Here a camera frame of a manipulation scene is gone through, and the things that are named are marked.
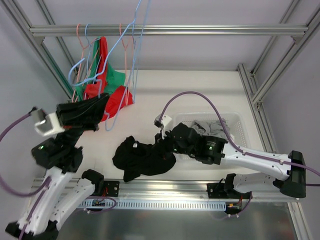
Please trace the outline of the black tank top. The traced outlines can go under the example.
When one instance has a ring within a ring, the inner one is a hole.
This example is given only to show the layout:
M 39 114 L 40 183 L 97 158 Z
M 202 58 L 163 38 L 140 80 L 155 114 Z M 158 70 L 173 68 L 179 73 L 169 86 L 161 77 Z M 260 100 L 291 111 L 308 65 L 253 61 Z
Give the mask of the black tank top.
M 155 176 L 168 172 L 176 164 L 176 157 L 158 142 L 145 144 L 132 135 L 116 149 L 113 165 L 123 170 L 123 181 L 128 183 L 141 175 Z

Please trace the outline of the grey tank top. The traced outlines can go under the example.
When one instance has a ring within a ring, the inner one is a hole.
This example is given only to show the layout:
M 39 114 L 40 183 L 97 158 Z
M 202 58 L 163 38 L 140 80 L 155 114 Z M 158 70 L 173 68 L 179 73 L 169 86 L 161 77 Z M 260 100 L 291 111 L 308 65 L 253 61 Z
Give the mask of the grey tank top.
M 201 136 L 213 136 L 213 137 L 227 139 L 227 135 L 224 132 L 222 124 L 220 123 L 219 120 L 216 120 L 216 121 L 195 120 L 192 122 L 191 128 L 194 129 Z

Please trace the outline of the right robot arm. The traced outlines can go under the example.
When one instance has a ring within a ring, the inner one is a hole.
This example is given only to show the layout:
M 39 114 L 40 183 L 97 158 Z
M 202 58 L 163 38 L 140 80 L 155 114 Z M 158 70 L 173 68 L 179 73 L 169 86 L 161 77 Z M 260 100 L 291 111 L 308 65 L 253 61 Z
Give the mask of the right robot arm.
M 200 135 L 183 123 L 169 131 L 161 129 L 154 138 L 167 153 L 186 155 L 205 165 L 254 170 L 250 174 L 229 173 L 225 177 L 223 193 L 228 198 L 256 190 L 279 190 L 288 197 L 306 197 L 306 165 L 299 151 L 274 154 L 239 147 L 224 138 Z

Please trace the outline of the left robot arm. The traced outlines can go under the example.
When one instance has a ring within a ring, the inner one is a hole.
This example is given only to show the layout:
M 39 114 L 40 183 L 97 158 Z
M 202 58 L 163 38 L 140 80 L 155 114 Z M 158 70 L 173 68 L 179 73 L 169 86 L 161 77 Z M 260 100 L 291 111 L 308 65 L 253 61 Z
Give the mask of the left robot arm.
M 23 193 L 9 187 L 3 179 L 0 181 L 1 187 L 8 193 L 31 198 L 31 205 L 22 217 L 8 223 L 6 233 L 18 240 L 55 240 L 63 223 L 85 199 L 102 195 L 104 176 L 88 169 L 83 172 L 75 188 L 61 198 L 83 160 L 83 148 L 76 144 L 85 131 L 99 129 L 109 98 L 109 94 L 100 93 L 87 100 L 61 103 L 50 114 L 33 107 L 1 133 L 3 138 L 17 124 L 32 117 L 36 132 L 47 137 L 31 150 L 36 164 L 46 170 L 37 190 Z

